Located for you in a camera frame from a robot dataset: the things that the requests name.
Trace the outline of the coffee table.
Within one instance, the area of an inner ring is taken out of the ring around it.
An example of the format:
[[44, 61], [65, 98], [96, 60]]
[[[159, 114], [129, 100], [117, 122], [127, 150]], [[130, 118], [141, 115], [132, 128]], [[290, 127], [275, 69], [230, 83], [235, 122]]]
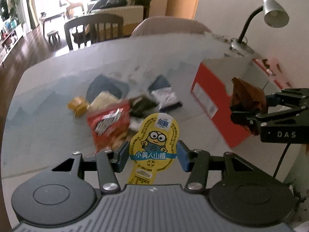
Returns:
[[45, 16], [42, 16], [41, 18], [39, 18], [39, 21], [42, 26], [43, 36], [45, 36], [45, 33], [46, 33], [46, 27], [45, 27], [46, 22], [48, 21], [51, 22], [52, 20], [60, 18], [60, 17], [65, 18], [65, 12], [50, 13], [50, 14], [46, 14]]

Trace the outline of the pink heart pouch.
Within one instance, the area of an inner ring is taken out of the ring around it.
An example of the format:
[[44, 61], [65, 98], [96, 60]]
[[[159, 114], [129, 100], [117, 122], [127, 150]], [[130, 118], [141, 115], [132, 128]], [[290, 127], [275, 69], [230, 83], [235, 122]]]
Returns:
[[292, 85], [281, 69], [276, 58], [253, 59], [253, 62], [268, 76], [269, 80], [280, 89], [290, 89]]

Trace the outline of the beige sofa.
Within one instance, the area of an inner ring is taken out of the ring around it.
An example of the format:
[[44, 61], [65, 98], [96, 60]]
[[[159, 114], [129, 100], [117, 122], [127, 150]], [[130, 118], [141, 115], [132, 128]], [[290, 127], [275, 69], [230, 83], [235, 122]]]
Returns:
[[123, 33], [129, 37], [135, 28], [149, 17], [152, 0], [94, 0], [88, 3], [88, 13], [112, 14], [123, 18]]

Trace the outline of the red chips bag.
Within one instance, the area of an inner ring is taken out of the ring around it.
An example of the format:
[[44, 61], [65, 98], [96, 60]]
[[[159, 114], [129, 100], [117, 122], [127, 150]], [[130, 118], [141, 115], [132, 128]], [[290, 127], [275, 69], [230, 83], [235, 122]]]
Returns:
[[96, 146], [96, 154], [112, 148], [116, 138], [126, 132], [130, 125], [130, 103], [127, 100], [112, 104], [105, 109], [87, 114], [87, 124]]

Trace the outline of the black white snack packet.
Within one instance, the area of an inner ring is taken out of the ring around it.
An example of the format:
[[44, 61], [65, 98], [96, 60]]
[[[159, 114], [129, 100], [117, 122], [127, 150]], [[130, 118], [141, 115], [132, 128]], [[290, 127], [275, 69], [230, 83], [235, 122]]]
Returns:
[[150, 93], [158, 103], [160, 112], [166, 112], [178, 107], [182, 107], [182, 102], [177, 98], [172, 87], [164, 87], [154, 90]]

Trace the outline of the cream white snack packet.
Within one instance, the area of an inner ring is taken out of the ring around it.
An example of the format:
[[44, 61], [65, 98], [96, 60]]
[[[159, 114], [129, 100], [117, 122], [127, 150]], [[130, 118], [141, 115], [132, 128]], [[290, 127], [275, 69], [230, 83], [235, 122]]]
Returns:
[[117, 104], [120, 101], [121, 100], [119, 98], [109, 93], [109, 91], [102, 91], [89, 105], [88, 110], [90, 112], [99, 111], [101, 109], [105, 109], [110, 105]]

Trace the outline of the blue mountain table mat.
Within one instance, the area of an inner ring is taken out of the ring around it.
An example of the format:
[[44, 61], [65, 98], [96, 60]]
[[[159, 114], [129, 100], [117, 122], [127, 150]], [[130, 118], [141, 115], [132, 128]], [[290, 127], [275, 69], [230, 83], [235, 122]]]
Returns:
[[181, 61], [162, 66], [143, 64], [130, 66], [112, 62], [96, 68], [64, 72], [48, 70], [45, 63], [28, 69], [11, 101], [4, 128], [2, 152], [26, 154], [36, 152], [67, 153], [95, 149], [85, 117], [76, 117], [68, 104], [83, 97], [92, 113], [108, 103], [148, 94], [148, 87], [158, 76], [167, 79], [183, 107], [172, 112], [185, 138], [184, 122], [201, 113], [190, 95], [197, 64]]

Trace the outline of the yellow minion snack pack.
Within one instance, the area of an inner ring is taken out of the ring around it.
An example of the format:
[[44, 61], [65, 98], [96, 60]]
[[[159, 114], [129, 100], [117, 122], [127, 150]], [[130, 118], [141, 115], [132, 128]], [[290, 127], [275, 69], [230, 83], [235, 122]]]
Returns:
[[152, 185], [158, 172], [166, 170], [177, 157], [177, 121], [166, 113], [149, 115], [130, 141], [129, 156], [134, 166], [127, 183]]

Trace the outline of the dark green snack bar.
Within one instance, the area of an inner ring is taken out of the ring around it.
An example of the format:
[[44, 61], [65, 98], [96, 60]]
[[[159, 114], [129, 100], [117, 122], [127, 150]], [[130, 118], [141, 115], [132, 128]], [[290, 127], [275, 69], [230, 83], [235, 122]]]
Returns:
[[139, 95], [138, 97], [130, 98], [130, 111], [131, 117], [142, 118], [145, 111], [157, 107], [157, 103], [145, 95]]

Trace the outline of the dark wooden chair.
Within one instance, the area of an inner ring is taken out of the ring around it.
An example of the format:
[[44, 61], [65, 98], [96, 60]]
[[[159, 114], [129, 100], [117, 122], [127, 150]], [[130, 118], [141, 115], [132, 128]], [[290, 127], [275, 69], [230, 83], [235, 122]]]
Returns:
[[124, 19], [121, 16], [106, 13], [90, 13], [67, 21], [64, 25], [66, 43], [73, 50], [72, 38], [78, 48], [102, 41], [123, 38]]

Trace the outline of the brown Oreo snack bag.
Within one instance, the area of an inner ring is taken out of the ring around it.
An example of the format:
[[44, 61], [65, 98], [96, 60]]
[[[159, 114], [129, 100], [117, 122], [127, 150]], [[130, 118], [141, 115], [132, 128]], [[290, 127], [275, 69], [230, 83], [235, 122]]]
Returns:
[[230, 99], [230, 111], [254, 111], [259, 109], [268, 112], [264, 91], [246, 81], [234, 77], [233, 93]]

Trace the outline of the red cardboard shoe box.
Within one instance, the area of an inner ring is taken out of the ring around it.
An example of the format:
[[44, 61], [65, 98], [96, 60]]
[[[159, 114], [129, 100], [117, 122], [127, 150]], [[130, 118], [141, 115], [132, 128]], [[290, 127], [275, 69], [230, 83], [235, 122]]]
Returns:
[[200, 63], [191, 93], [230, 148], [249, 137], [248, 131], [230, 120], [234, 77], [263, 89], [266, 95], [281, 90], [250, 57], [204, 59]]

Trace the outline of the green potted plant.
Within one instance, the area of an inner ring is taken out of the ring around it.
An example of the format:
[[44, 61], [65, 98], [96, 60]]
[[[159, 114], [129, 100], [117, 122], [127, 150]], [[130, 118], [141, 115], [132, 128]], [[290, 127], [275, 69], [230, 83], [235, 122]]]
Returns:
[[17, 24], [19, 24], [17, 7], [20, 4], [20, 0], [11, 0], [10, 3], [11, 3], [11, 9], [9, 11], [10, 18], [11, 18], [11, 20], [15, 20], [17, 22]]

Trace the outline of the wooden tv cabinet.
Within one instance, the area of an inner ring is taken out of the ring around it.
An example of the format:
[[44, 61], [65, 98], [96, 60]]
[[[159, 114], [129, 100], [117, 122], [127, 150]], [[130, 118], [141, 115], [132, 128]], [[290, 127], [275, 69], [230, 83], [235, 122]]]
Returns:
[[21, 24], [7, 33], [7, 36], [1, 41], [1, 70], [4, 68], [4, 62], [12, 49], [16, 46], [19, 40], [23, 37], [23, 27]]

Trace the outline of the small yellow snack packet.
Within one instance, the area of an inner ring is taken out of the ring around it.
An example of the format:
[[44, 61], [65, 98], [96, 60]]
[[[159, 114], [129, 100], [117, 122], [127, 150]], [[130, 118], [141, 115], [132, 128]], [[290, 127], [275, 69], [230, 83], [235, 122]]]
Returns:
[[74, 112], [74, 116], [81, 117], [86, 113], [87, 108], [89, 107], [89, 102], [82, 96], [75, 97], [68, 104], [68, 109]]

